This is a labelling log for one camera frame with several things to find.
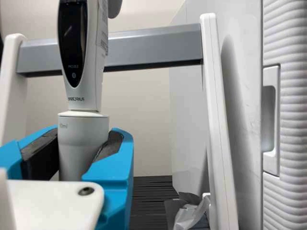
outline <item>beige wall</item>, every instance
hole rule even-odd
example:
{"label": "beige wall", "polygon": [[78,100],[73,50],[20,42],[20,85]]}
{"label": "beige wall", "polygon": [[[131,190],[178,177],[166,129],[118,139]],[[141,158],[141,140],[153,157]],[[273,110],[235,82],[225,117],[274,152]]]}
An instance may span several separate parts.
{"label": "beige wall", "polygon": [[[123,0],[109,20],[110,31],[167,26],[184,0]],[[55,38],[57,0],[0,0],[2,36],[22,33],[29,39]],[[62,76],[29,80],[27,134],[57,123],[67,110]],[[171,174],[168,69],[106,73],[104,114],[110,126],[130,132],[135,141],[134,172]]]}

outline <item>black rubber pad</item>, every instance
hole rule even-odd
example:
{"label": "black rubber pad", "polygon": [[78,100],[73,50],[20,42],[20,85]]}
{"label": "black rubber pad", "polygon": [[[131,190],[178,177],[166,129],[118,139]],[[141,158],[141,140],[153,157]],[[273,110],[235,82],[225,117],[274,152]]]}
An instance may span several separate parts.
{"label": "black rubber pad", "polygon": [[58,129],[55,128],[21,150],[25,180],[50,180],[59,170]]}
{"label": "black rubber pad", "polygon": [[110,131],[107,142],[100,148],[93,162],[100,161],[103,158],[118,153],[123,139],[124,137],[121,133],[116,131]]}

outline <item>ribbed white surface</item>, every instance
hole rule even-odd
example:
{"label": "ribbed white surface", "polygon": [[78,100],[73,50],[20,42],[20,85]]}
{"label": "ribbed white surface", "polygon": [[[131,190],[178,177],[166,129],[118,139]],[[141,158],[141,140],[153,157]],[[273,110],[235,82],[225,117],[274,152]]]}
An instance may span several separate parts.
{"label": "ribbed white surface", "polygon": [[281,65],[280,177],[263,173],[263,229],[307,230],[307,0],[263,0],[263,62]]}

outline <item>blue plastic stand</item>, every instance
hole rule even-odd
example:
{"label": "blue plastic stand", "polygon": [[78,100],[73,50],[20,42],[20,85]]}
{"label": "blue plastic stand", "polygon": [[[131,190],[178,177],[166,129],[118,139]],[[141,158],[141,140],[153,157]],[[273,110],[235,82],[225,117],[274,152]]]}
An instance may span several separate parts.
{"label": "blue plastic stand", "polygon": [[[0,167],[6,168],[9,179],[22,179],[21,149],[54,128],[57,126],[41,129],[20,141],[13,140],[0,148]],[[123,136],[118,153],[94,162],[82,176],[82,180],[97,183],[105,191],[105,203],[96,229],[128,230],[133,190],[133,137],[118,128],[112,131]]]}

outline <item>horizontal bar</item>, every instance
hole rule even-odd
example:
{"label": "horizontal bar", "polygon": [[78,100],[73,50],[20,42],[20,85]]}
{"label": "horizontal bar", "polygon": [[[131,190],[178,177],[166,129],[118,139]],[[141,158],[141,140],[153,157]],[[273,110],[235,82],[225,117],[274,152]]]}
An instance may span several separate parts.
{"label": "horizontal bar", "polygon": [[[202,60],[201,28],[187,24],[110,33],[105,72],[199,65]],[[61,74],[56,39],[21,44],[17,73],[28,77]]]}

